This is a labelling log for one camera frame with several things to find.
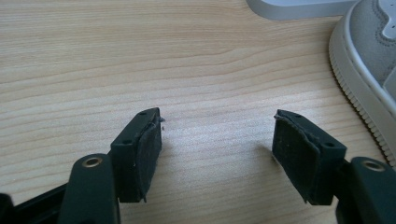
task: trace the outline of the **white shoe sole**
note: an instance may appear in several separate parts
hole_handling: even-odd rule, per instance
[[[374,134],[389,165],[396,167],[396,103],[376,82],[352,43],[351,11],[332,33],[329,46],[332,70],[347,98]]]

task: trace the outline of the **shoe upper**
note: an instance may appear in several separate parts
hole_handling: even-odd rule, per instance
[[[376,81],[396,99],[396,0],[361,0],[350,17],[356,51]]]

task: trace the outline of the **sneaker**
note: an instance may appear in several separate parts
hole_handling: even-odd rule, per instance
[[[391,166],[396,166],[396,0],[361,0],[330,40],[332,69]]]

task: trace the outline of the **wooden table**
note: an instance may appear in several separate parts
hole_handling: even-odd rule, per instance
[[[2,1],[0,191],[15,204],[62,185],[158,106],[163,152],[147,203],[122,223],[334,223],[271,154],[276,110],[300,113],[383,161],[340,90],[339,20],[268,21],[244,0]]]

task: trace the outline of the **gray plastic object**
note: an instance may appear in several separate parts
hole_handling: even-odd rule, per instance
[[[302,18],[341,16],[358,0],[247,0],[259,16],[283,21]]]

